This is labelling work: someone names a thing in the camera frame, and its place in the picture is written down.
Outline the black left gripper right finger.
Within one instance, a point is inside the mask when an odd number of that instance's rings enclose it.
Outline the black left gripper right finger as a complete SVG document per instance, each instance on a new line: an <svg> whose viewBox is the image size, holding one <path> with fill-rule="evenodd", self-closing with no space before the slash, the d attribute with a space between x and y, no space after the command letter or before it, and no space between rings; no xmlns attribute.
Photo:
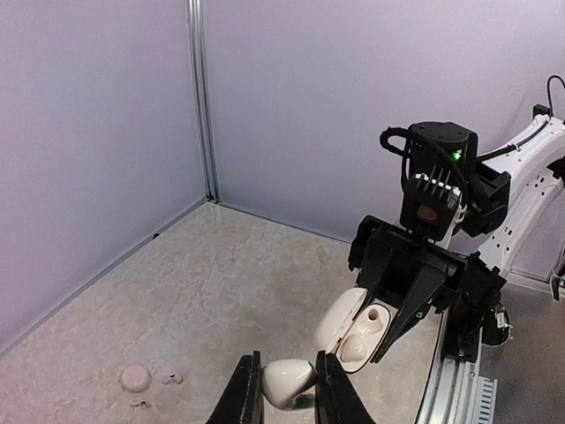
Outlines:
<svg viewBox="0 0 565 424"><path fill-rule="evenodd" d="M315 368L314 410L317 424L374 424L341 363L333 353L319 351Z"/></svg>

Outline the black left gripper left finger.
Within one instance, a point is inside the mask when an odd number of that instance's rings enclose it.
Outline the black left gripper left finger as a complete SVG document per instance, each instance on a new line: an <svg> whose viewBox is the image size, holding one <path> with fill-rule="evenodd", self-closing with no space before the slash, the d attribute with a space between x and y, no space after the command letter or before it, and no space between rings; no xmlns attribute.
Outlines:
<svg viewBox="0 0 565 424"><path fill-rule="evenodd" d="M259 351L240 358L207 424L263 424L264 397Z"/></svg>

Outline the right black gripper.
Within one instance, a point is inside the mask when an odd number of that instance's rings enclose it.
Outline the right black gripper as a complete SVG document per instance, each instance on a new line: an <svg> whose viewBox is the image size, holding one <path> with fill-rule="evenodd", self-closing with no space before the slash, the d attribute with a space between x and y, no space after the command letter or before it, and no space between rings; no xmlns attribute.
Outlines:
<svg viewBox="0 0 565 424"><path fill-rule="evenodd" d="M373 356L374 363L429 308L442 312L462 298L473 310L488 310L500 300L506 283L501 271L487 266L480 253L452 253L375 216L366 216L359 224L348 264L358 271L355 286L366 289L356 316L375 302L397 312Z"/></svg>

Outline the white charging case gold trim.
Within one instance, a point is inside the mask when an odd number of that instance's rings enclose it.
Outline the white charging case gold trim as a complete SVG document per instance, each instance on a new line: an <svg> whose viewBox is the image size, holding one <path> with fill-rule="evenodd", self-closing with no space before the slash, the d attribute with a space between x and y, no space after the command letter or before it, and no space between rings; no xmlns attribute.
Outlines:
<svg viewBox="0 0 565 424"><path fill-rule="evenodd" d="M324 314L314 335L317 350L333 353L348 374L359 372L370 362L392 321L388 307L365 305L367 293L361 287L344 291Z"/></svg>

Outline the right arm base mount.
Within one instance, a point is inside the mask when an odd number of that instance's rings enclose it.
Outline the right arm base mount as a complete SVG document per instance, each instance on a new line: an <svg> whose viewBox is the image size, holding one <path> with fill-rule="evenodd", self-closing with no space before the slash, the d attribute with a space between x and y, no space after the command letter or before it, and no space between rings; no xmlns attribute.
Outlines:
<svg viewBox="0 0 565 424"><path fill-rule="evenodd" d="M510 340L512 324L499 293L492 304L474 306L468 296L461 296L448 312L442 355L462 362L475 363L481 345L501 346Z"/></svg>

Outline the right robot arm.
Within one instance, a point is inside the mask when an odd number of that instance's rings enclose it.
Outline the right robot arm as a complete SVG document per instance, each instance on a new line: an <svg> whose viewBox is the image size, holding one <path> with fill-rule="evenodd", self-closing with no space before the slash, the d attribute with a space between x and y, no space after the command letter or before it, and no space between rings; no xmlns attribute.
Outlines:
<svg viewBox="0 0 565 424"><path fill-rule="evenodd" d="M350 376L381 361L430 311L441 316L419 423L490 423L498 383L481 350L511 335L501 291L539 215L564 190L564 123L536 106L529 126L479 155L478 136L452 122L390 127L403 203L395 223L365 217L348 264L357 275L316 332L315 419L371 421Z"/></svg>

